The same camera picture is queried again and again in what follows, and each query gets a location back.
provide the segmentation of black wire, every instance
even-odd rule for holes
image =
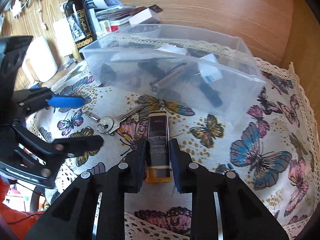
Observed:
[[[23,221],[23,220],[26,220],[26,219],[28,219],[28,218],[30,218],[30,217],[33,217],[33,216],[41,216],[41,215],[42,215],[42,214],[32,214],[32,215],[30,215],[30,216],[28,216],[28,217],[26,217],[26,218],[20,219],[20,220],[15,221],[15,222],[7,223],[7,224],[8,224],[8,225],[13,225],[13,224],[19,223],[19,222],[21,222],[21,221]]]
[[[28,187],[26,187],[26,186],[23,186],[23,187],[27,188],[28,190],[33,191],[31,188],[28,188]]]

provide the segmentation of dark glass bottle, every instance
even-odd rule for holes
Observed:
[[[84,8],[84,0],[68,0],[64,12],[69,23],[73,40],[78,49],[81,49],[96,40],[88,23],[87,14]]]

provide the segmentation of butterfly tablecloth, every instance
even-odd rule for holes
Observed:
[[[219,116],[96,83],[86,62],[80,63],[52,90],[81,95],[86,105],[39,111],[27,122],[36,135],[51,142],[99,134],[84,112],[103,117],[138,104],[144,107],[122,122],[114,136],[102,135],[105,143],[100,151],[67,159],[56,189],[46,190],[49,202],[83,171],[97,174],[123,161],[127,152],[136,149],[137,140],[147,136],[146,113],[165,109],[170,137],[177,138],[180,148],[210,171],[236,172],[294,239],[319,202],[316,123],[293,65],[284,70],[258,58],[257,64],[266,77],[265,87],[234,128]],[[126,194],[125,211],[127,239],[188,239],[191,195],[177,193],[173,182],[144,183],[139,194]]]

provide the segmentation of metal key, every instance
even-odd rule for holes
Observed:
[[[113,133],[119,129],[120,123],[127,119],[129,116],[135,114],[136,112],[140,111],[144,106],[139,105],[132,109],[131,111],[119,115],[119,116],[105,116],[102,118],[99,118],[95,116],[94,114],[89,114],[88,112],[84,112],[91,120],[94,120],[98,123],[97,130],[100,133],[105,133],[109,135],[113,135]]]

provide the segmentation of transparent plastic container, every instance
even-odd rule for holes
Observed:
[[[129,26],[80,52],[97,82],[189,106],[233,125],[264,85],[241,38],[199,28]]]

